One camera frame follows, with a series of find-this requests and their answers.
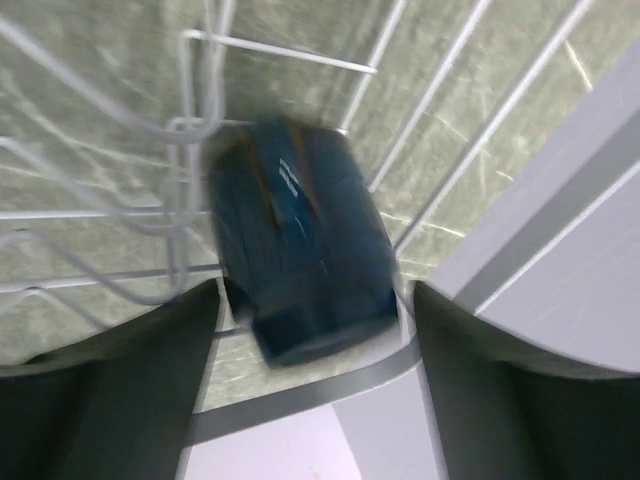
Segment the blue mug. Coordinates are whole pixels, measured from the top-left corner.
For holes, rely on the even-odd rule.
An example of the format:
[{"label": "blue mug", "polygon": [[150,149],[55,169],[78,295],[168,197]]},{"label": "blue mug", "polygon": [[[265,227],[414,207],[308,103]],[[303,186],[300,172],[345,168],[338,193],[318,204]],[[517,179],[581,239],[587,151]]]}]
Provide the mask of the blue mug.
[{"label": "blue mug", "polygon": [[345,350],[398,322],[397,263],[343,135],[258,122],[216,156],[213,230],[236,320],[271,368]]}]

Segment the metal wire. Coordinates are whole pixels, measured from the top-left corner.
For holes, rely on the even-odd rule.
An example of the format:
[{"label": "metal wire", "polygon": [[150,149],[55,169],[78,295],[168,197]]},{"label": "metal wire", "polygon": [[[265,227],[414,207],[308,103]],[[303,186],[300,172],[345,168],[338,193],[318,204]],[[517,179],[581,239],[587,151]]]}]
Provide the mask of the metal wire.
[{"label": "metal wire", "polygon": [[[52,289],[103,284],[112,292],[123,298],[143,305],[157,305],[165,303],[175,295],[179,294],[189,275],[194,274],[220,274],[220,266],[215,264],[189,266],[188,265],[188,239],[187,228],[192,224],[196,215],[209,213],[201,208],[201,186],[200,186],[200,146],[198,142],[210,137],[223,125],[234,125],[246,122],[225,120],[225,96],[222,79],[222,69],[226,54],[226,47],[243,48],[266,54],[280,55],[296,58],[302,61],[315,62],[347,69],[362,74],[354,92],[351,96],[346,111],[338,125],[338,130],[346,133],[351,125],[366,91],[370,85],[372,76],[377,72],[378,65],[382,59],[389,41],[397,28],[398,22],[406,7],[407,0],[395,0],[391,5],[384,20],[375,44],[372,47],[367,64],[348,62],[341,59],[329,58],[315,53],[302,52],[281,46],[267,45],[250,40],[238,39],[229,36],[233,15],[235,12],[235,2],[233,0],[221,0],[219,14],[216,15],[216,28],[211,25],[213,7],[212,0],[204,0],[204,31],[185,30],[178,38],[178,69],[180,77],[180,93],[182,116],[170,120],[165,128],[161,128],[138,116],[127,107],[115,102],[103,92],[98,90],[90,82],[76,74],[68,66],[54,58],[41,45],[31,39],[27,33],[18,25],[8,20],[0,13],[0,35],[10,43],[18,47],[32,60],[46,68],[67,86],[75,90],[78,94],[96,105],[111,118],[134,131],[144,133],[152,138],[164,141],[168,144],[167,157],[169,174],[160,185],[161,199],[160,205],[148,207],[132,207],[116,205],[106,202],[93,190],[78,184],[73,178],[64,173],[48,160],[29,151],[15,139],[0,137],[0,146],[4,147],[19,158],[27,161],[46,175],[58,180],[77,198],[91,205],[94,210],[24,210],[24,211],[4,211],[0,212],[0,220],[32,220],[32,219],[52,219],[52,218],[102,218],[114,217],[127,227],[145,235],[165,237],[167,249],[167,269],[153,269],[141,271],[102,273],[86,264],[76,255],[65,250],[47,235],[41,232],[30,230],[20,230],[4,237],[0,237],[0,250],[18,241],[38,241],[48,248],[53,254],[68,262],[84,275],[44,278],[39,280],[28,280],[22,282],[8,282],[0,284],[0,293],[16,293],[9,302],[0,306],[0,315],[14,308],[22,300],[30,296],[39,296],[58,308],[73,312],[88,323],[97,328],[108,328],[108,326],[95,318],[86,310],[71,302],[64,300],[55,294]],[[402,233],[399,241],[394,246],[397,255],[407,247],[415,237],[418,228],[429,215],[438,207],[444,197],[450,192],[453,185],[473,162],[481,148],[491,138],[500,127],[505,117],[510,113],[516,103],[524,95],[527,88],[535,80],[537,75],[545,67],[551,56],[555,53],[561,42],[567,37],[575,27],[584,13],[594,0],[579,0],[570,10],[567,16],[559,24],[551,37],[543,46],[541,52],[534,58],[530,66],[525,70],[522,77],[515,84],[513,89],[506,95],[505,100],[497,107],[495,113],[490,116],[490,120],[484,128],[470,142],[466,153],[458,159],[455,166],[442,180],[441,184],[430,195],[420,213],[412,220],[409,227]],[[442,59],[433,79],[429,82],[418,105],[412,115],[400,130],[393,143],[392,148],[387,153],[380,169],[376,172],[370,188],[374,191],[397,159],[409,134],[415,128],[424,110],[428,107],[435,93],[442,85],[447,74],[450,72],[460,51],[469,40],[469,37],[476,28],[478,22],[486,12],[491,0],[478,0],[473,7],[464,26],[455,37],[447,53]],[[188,42],[192,40],[207,42],[207,51],[204,55],[206,69],[209,71],[209,78],[206,84],[205,108],[201,118],[193,117],[193,79],[191,73],[190,50]],[[183,145],[184,160],[180,158],[180,148]],[[186,205],[181,204],[180,184],[187,184]],[[141,217],[163,216],[164,225],[147,224],[139,219]],[[143,296],[132,292],[120,283],[152,278],[169,277],[170,289],[167,293],[155,296]],[[404,298],[400,298],[401,306],[409,312],[411,308],[406,305]],[[232,331],[218,332],[219,338],[246,333],[246,327],[234,329]]]}]

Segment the dark blue cup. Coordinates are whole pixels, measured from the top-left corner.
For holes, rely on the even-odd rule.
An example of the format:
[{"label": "dark blue cup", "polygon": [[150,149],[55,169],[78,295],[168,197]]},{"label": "dark blue cup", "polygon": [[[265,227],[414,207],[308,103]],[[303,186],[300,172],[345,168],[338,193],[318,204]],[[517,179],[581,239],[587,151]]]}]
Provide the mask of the dark blue cup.
[{"label": "dark blue cup", "polygon": [[306,363],[398,321],[397,264],[341,134],[262,121],[218,155],[208,182],[224,284],[267,364]]}]

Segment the marble countertop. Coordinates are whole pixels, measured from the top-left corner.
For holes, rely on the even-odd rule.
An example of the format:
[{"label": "marble countertop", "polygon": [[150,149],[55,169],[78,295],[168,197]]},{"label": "marble countertop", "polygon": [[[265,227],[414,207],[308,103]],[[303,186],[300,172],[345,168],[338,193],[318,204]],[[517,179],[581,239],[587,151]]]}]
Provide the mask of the marble countertop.
[{"label": "marble countertop", "polygon": [[[389,8],[387,0],[238,0],[233,35],[365,63]],[[370,176],[390,148],[455,32],[470,0],[410,0],[349,131]],[[392,240],[398,238],[528,59],[571,5],[568,0],[495,0],[398,161],[375,192]],[[424,278],[510,185],[526,162],[640,33],[637,0],[595,2],[522,102],[482,150],[419,235],[403,252],[405,279]],[[180,115],[176,39],[200,24],[201,0],[23,0],[0,11],[75,70],[141,115],[164,124]],[[335,67],[231,48],[225,66],[227,116],[250,120],[281,111],[336,125],[358,74]],[[0,135],[14,137],[107,198],[158,202],[166,147],[119,126],[0,40]],[[88,208],[21,159],[0,151],[0,211]],[[161,240],[109,218],[3,220],[46,231],[103,271],[164,268]],[[190,261],[215,263],[206,218],[189,232]],[[0,282],[76,275],[44,248],[21,243],[0,253]],[[202,277],[194,276],[197,282]],[[127,283],[164,291],[164,280]],[[145,310],[99,286],[60,290],[106,322]],[[0,302],[10,298],[0,295]],[[30,298],[0,321],[0,363],[94,334],[79,318]],[[248,337],[220,343],[205,409],[304,384],[354,368],[374,341],[324,361],[269,372]]]}]

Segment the dish rack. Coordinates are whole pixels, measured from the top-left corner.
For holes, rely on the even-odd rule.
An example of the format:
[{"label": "dish rack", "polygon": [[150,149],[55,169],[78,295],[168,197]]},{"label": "dish rack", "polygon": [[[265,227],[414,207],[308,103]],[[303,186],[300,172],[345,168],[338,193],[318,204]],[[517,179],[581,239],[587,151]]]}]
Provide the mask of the dish rack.
[{"label": "dish rack", "polygon": [[[182,112],[180,116],[176,116],[170,120],[164,127],[152,124],[126,106],[105,95],[93,84],[78,75],[60,60],[53,57],[42,45],[30,38],[19,25],[13,23],[0,12],[0,36],[2,36],[5,41],[13,44],[29,57],[31,61],[40,64],[48,70],[49,73],[75,90],[80,96],[92,103],[96,108],[102,110],[116,122],[133,131],[143,133],[153,139],[166,143],[169,165],[169,173],[159,187],[161,198],[160,206],[122,206],[106,201],[91,188],[77,183],[54,163],[36,152],[29,150],[18,140],[9,137],[0,137],[1,148],[10,151],[16,157],[35,167],[43,174],[57,180],[69,192],[92,208],[87,210],[3,211],[0,212],[0,220],[113,217],[141,235],[163,238],[166,243],[167,257],[166,269],[108,274],[93,268],[72,252],[66,250],[53,238],[50,238],[42,232],[35,230],[14,231],[4,237],[0,237],[0,250],[16,242],[39,242],[53,255],[60,257],[82,272],[82,275],[76,277],[50,278],[36,285],[29,284],[28,282],[0,284],[0,293],[15,294],[10,301],[0,305],[0,316],[16,307],[27,297],[39,296],[54,307],[67,310],[80,316],[96,328],[105,329],[108,328],[108,326],[100,318],[84,309],[81,305],[65,300],[56,293],[56,290],[64,287],[102,284],[126,300],[145,306],[154,306],[170,301],[181,293],[185,289],[187,277],[191,274],[220,274],[221,269],[219,265],[189,265],[186,233],[193,223],[195,216],[206,213],[206,209],[203,208],[200,186],[200,150],[202,143],[226,125],[245,123],[225,118],[225,94],[222,71],[227,49],[239,48],[260,52],[264,55],[290,57],[303,62],[330,65],[358,73],[360,75],[359,81],[351,93],[339,124],[335,125],[335,128],[339,132],[348,136],[349,127],[358,112],[362,99],[367,94],[367,89],[373,76],[378,71],[380,60],[402,17],[407,2],[408,0],[393,0],[390,2],[383,26],[371,48],[369,57],[365,63],[354,63],[287,47],[234,38],[230,35],[230,31],[235,14],[235,0],[218,0],[217,2],[214,2],[214,0],[204,0],[204,28],[202,30],[184,30],[177,39],[177,68],[180,77]],[[553,54],[560,45],[562,45],[593,2],[594,0],[577,0],[572,8],[567,11],[564,18],[557,24],[557,27],[552,31],[551,35],[543,42],[542,47],[531,58],[526,68],[524,68],[520,78],[513,84],[513,87],[506,93],[502,101],[498,103],[483,127],[469,141],[463,154],[456,160],[453,167],[444,176],[438,186],[430,193],[425,203],[421,206],[419,213],[411,219],[407,228],[402,232],[394,244],[394,251],[397,256],[409,245],[418,233],[421,224],[429,219],[456,182],[469,168],[483,146],[498,130],[504,119],[520,101],[529,86],[545,68]],[[418,124],[423,112],[434,99],[443,81],[458,59],[460,52],[467,44],[467,41],[491,3],[492,0],[478,0],[471,9],[460,31],[453,37],[434,76],[422,92],[411,115],[406,119],[402,128],[396,132],[391,148],[386,152],[381,161],[378,162],[379,167],[369,183],[371,192],[375,191],[384,181],[385,176],[397,160],[410,133]],[[206,48],[203,58],[208,72],[208,80],[205,88],[203,113],[199,117],[196,117],[194,114],[194,92],[190,58],[191,42],[202,42]],[[187,176],[182,173],[184,171],[188,172]],[[183,202],[182,194],[185,189],[187,200]],[[148,224],[141,220],[151,216],[162,216],[165,223],[162,225]],[[138,294],[125,288],[121,284],[126,280],[160,278],[163,276],[169,278],[169,291],[152,296]],[[403,337],[406,341],[410,335],[409,319],[412,316],[412,312],[402,295],[399,294],[398,297],[403,307],[401,309],[403,317],[402,323],[404,326]],[[224,337],[244,334],[247,333],[247,331],[247,329],[241,328],[221,331],[218,332],[218,336]]]}]

